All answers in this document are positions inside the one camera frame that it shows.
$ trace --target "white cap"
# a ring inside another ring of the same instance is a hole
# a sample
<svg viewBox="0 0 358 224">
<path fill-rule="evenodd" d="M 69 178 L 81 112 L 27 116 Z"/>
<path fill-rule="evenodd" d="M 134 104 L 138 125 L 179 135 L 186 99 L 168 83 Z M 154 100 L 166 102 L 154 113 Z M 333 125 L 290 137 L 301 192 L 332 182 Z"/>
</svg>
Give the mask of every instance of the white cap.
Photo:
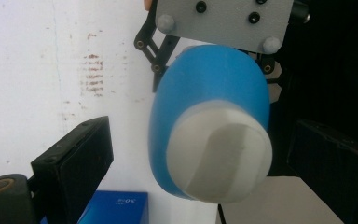
<svg viewBox="0 0 358 224">
<path fill-rule="evenodd" d="M 267 176 L 271 160 L 264 128 L 226 101 L 190 107 L 176 121 L 167 148 L 173 182 L 208 203 L 241 201 Z"/>
</svg>

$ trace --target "white wall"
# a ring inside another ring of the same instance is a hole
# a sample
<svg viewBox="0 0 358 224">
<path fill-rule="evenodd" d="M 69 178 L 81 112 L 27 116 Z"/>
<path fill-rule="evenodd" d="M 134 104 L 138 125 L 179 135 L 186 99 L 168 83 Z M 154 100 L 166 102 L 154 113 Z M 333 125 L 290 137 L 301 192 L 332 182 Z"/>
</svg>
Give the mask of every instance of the white wall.
<svg viewBox="0 0 358 224">
<path fill-rule="evenodd" d="M 153 76 L 132 44 L 145 17 L 141 0 L 0 0 L 0 175 L 30 177 L 38 155 L 108 115 L 115 161 L 100 189 L 149 192 L 153 224 L 214 223 L 215 205 L 175 198 L 151 174 Z"/>
</svg>

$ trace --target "blue box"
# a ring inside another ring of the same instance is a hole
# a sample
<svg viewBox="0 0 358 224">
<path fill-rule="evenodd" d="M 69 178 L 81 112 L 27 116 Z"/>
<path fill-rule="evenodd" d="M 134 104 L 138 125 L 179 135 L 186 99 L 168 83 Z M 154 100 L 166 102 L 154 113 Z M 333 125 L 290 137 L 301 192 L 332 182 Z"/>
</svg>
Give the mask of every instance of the blue box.
<svg viewBox="0 0 358 224">
<path fill-rule="evenodd" d="M 145 192 L 95 191 L 79 224 L 148 224 Z"/>
</svg>

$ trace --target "dark stain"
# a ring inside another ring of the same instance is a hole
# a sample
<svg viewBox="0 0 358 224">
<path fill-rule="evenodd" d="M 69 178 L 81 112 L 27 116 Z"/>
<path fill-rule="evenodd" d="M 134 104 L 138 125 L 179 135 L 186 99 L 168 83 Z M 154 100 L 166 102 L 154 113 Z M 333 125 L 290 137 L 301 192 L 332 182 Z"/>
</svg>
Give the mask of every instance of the dark stain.
<svg viewBox="0 0 358 224">
<path fill-rule="evenodd" d="M 88 36 L 87 36 L 87 39 L 88 40 L 90 40 L 90 38 L 92 38 L 92 37 L 96 37 L 97 35 L 94 35 L 94 34 L 89 34 Z"/>
<path fill-rule="evenodd" d="M 89 58 L 99 58 L 100 56 L 98 56 L 98 55 L 95 55 L 95 54 L 91 54 L 91 55 L 89 55 Z"/>
<path fill-rule="evenodd" d="M 98 78 L 98 77 L 103 77 L 103 75 L 88 75 L 88 76 L 86 76 L 86 78 L 90 78 L 90 79 L 94 79 L 94 78 Z"/>
<path fill-rule="evenodd" d="M 92 81 L 89 82 L 89 85 L 93 86 L 93 85 L 98 85 L 98 84 L 103 84 L 103 81 Z"/>
<path fill-rule="evenodd" d="M 100 66 L 103 66 L 103 62 L 100 62 L 100 61 L 96 61 L 96 62 L 89 62 L 89 64 L 98 64 Z"/>
<path fill-rule="evenodd" d="M 97 93 L 97 91 L 103 91 L 103 87 L 92 87 L 92 88 L 86 88 L 87 91 L 93 91 Z"/>
</svg>

